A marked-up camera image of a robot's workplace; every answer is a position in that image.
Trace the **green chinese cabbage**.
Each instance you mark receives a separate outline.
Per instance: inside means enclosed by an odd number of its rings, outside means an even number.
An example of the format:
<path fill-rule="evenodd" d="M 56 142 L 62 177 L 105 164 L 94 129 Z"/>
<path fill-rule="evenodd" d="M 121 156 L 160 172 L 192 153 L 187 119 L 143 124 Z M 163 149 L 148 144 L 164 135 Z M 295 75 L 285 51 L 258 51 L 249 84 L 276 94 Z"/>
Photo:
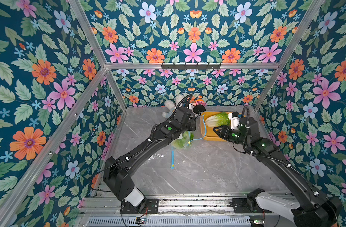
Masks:
<path fill-rule="evenodd" d="M 175 149 L 186 149 L 190 147 L 190 141 L 194 139 L 192 131 L 186 131 L 179 136 L 178 139 L 174 140 L 171 145 Z"/>
<path fill-rule="evenodd" d="M 220 127 L 223 125 L 230 125 L 230 120 L 226 112 L 220 112 L 205 120 L 206 126 L 210 128 Z"/>

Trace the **clear zipper bag blue seal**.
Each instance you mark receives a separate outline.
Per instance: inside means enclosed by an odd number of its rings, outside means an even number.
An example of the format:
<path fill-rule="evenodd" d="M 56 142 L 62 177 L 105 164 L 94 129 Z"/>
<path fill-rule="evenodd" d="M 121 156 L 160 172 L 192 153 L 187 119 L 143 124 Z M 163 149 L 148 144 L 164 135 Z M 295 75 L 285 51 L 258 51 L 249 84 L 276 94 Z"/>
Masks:
<path fill-rule="evenodd" d="M 175 149 L 189 147 L 194 140 L 198 140 L 194 137 L 198 120 L 200 117 L 190 117 L 181 121 L 177 116 L 174 116 L 154 125 L 146 142 L 144 150 L 146 156 L 150 158 L 170 145 Z"/>

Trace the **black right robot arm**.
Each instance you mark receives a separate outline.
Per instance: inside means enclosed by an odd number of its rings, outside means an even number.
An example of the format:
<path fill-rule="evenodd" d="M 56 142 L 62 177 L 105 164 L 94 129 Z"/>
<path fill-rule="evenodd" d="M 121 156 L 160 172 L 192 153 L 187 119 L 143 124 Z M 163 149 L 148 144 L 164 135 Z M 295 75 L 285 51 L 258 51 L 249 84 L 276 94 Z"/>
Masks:
<path fill-rule="evenodd" d="M 235 117 L 230 125 L 214 127 L 218 137 L 232 144 L 241 144 L 246 154 L 268 167 L 289 189 L 296 201 L 291 202 L 257 189 L 248 195 L 249 205 L 271 211 L 298 227 L 331 227 L 338 225 L 343 208 L 338 198 L 329 198 L 311 184 L 285 158 L 280 148 L 261 137 L 258 122 L 252 117 Z"/>

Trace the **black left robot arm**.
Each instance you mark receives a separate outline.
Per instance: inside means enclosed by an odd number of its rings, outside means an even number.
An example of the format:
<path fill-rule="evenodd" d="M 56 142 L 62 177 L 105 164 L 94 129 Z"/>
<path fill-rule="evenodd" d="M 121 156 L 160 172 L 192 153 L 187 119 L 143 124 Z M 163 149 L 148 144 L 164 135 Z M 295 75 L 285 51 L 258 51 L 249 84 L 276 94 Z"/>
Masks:
<path fill-rule="evenodd" d="M 195 131 L 196 121 L 202 112 L 181 106 L 164 122 L 153 126 L 150 135 L 130 152 L 115 159 L 107 159 L 102 180 L 111 193 L 123 202 L 127 201 L 138 212 L 146 206 L 146 196 L 135 186 L 132 176 L 152 155 L 171 144 L 186 131 Z"/>

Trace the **black striped plush toy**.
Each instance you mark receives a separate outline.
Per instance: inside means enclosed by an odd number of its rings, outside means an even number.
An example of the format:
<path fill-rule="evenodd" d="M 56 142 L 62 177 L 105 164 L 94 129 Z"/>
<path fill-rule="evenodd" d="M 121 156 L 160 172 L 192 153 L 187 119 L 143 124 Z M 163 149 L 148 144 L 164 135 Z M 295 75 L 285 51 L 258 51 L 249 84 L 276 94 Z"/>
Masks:
<path fill-rule="evenodd" d="M 196 102 L 193 102 L 192 99 L 189 101 L 188 107 L 193 111 L 194 114 L 202 114 L 206 111 L 206 107 L 202 105 L 200 101 L 197 104 Z"/>

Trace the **white plush bunny blue shirt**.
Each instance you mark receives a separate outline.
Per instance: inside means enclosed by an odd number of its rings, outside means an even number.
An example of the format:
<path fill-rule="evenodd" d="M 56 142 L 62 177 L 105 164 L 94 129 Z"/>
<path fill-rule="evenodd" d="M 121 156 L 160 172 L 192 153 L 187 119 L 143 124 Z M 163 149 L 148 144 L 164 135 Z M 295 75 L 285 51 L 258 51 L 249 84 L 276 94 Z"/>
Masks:
<path fill-rule="evenodd" d="M 163 116 L 164 118 L 170 117 L 170 116 L 173 114 L 173 112 L 175 111 L 175 108 L 177 107 L 178 103 L 179 103 L 180 101 L 182 101 L 183 98 L 184 98 L 184 96 L 183 96 L 182 94 L 179 94 L 179 95 L 177 95 L 177 96 L 175 97 L 175 100 L 174 100 L 174 101 L 172 101 L 172 100 L 166 100 L 166 101 L 164 102 L 164 106 L 165 106 L 166 108 L 168 108 L 169 111 L 168 111 L 168 112 L 163 112 L 163 113 L 162 113 L 162 116 Z"/>

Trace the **yellow plastic tray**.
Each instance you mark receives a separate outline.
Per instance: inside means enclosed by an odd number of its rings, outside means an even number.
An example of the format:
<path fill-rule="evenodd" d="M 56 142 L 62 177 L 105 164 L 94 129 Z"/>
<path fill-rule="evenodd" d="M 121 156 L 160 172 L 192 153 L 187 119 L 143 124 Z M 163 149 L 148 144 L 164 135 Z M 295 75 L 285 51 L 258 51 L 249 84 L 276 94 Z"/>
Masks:
<path fill-rule="evenodd" d="M 220 112 L 223 111 L 205 111 L 200 119 L 200 132 L 201 132 L 201 136 L 203 137 L 204 140 L 206 141 L 224 141 L 223 139 L 219 138 L 214 132 L 213 132 L 213 128 L 207 127 L 205 120 L 210 117 L 213 116 L 215 114 L 218 114 Z"/>

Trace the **black hook rail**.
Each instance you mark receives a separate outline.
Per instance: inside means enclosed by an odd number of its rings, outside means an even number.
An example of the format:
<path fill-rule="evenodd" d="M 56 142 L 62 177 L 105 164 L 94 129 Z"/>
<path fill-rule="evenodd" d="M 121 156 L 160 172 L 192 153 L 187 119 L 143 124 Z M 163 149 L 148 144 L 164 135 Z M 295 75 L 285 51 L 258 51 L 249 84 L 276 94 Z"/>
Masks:
<path fill-rule="evenodd" d="M 164 63 L 162 70 L 217 70 L 221 68 L 220 63 Z"/>

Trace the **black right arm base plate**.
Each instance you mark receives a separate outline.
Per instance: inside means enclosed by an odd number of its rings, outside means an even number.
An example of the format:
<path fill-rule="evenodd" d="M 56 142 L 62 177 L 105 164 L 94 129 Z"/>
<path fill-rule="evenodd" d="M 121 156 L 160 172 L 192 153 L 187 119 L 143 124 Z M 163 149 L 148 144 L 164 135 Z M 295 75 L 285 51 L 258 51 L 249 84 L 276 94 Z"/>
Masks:
<path fill-rule="evenodd" d="M 261 209 L 256 201 L 256 197 L 263 192 L 265 190 L 258 188 L 247 194 L 246 198 L 232 198 L 230 205 L 235 213 L 271 213 L 268 210 Z"/>

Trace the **aluminium mounting rail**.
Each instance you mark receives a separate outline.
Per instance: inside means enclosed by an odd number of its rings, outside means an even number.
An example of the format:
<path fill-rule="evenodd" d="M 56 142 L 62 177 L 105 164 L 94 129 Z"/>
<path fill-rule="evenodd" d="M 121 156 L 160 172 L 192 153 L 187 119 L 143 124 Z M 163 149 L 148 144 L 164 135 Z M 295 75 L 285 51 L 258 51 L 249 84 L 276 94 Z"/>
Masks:
<path fill-rule="evenodd" d="M 212 193 L 212 194 L 157 194 L 147 195 L 149 199 L 158 199 L 158 204 L 151 206 L 157 210 L 156 216 L 250 216 L 264 218 L 275 216 L 269 211 L 249 211 L 246 207 L 247 193 Z M 136 217 L 136 214 L 120 213 L 122 203 L 111 194 L 105 197 L 87 198 L 77 219 L 87 222 L 91 217 Z"/>

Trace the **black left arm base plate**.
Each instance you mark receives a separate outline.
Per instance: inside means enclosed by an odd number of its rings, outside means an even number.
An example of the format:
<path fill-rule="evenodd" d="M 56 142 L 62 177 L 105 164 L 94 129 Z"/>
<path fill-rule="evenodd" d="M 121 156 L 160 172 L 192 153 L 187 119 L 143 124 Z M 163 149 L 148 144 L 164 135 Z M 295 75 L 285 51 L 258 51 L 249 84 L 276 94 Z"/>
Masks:
<path fill-rule="evenodd" d="M 157 214 L 159 199 L 145 198 L 138 206 L 134 207 L 130 202 L 123 200 L 120 214 Z"/>

